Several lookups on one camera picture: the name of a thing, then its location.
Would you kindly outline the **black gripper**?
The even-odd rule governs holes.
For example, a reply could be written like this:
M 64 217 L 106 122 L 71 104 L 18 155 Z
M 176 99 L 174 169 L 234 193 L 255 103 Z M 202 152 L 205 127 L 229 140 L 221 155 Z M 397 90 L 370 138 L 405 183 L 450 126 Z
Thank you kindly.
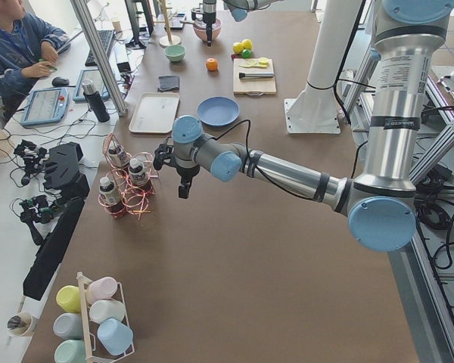
M 207 45 L 211 46 L 213 41 L 213 24 L 216 22 L 216 0 L 202 0 L 191 9 L 192 18 L 200 16 L 206 26 Z
M 160 171 L 163 166 L 173 167 L 177 171 L 181 178 L 178 187 L 179 198 L 188 199 L 193 178 L 200 172 L 199 165 L 178 157 L 174 146 L 169 143 L 169 138 L 166 138 L 154 151 L 154 169 Z

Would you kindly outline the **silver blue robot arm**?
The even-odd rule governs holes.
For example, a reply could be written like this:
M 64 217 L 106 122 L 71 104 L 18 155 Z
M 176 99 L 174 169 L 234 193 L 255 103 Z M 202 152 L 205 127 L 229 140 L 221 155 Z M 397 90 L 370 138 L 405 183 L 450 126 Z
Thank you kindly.
M 248 12 L 262 10 L 276 0 L 232 0 L 223 1 L 224 5 L 230 11 L 232 17 L 237 21 L 242 21 Z M 216 22 L 216 3 L 215 0 L 203 0 L 197 8 L 191 9 L 191 19 L 199 20 L 205 25 L 207 40 L 210 47 L 213 42 L 213 25 Z
M 262 178 L 307 200 L 328 204 L 348 219 L 363 246 L 394 251 L 416 229 L 415 186 L 409 179 L 421 126 L 432 54 L 445 42 L 454 1 L 382 1 L 372 36 L 380 54 L 380 74 L 370 119 L 362 173 L 335 178 L 290 163 L 246 144 L 221 144 L 204 132 L 199 119 L 181 116 L 170 140 L 154 154 L 154 168 L 171 166 L 180 175 L 179 196 L 187 198 L 201 169 L 227 182 L 238 173 Z

